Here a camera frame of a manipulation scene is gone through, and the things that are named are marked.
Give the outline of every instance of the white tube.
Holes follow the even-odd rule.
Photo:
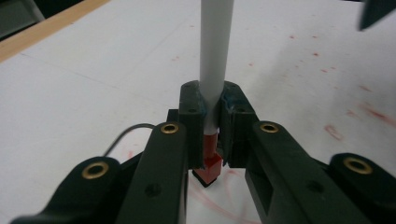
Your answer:
[[[200,92],[207,111],[206,135],[218,132],[232,17],[233,0],[202,0]]]

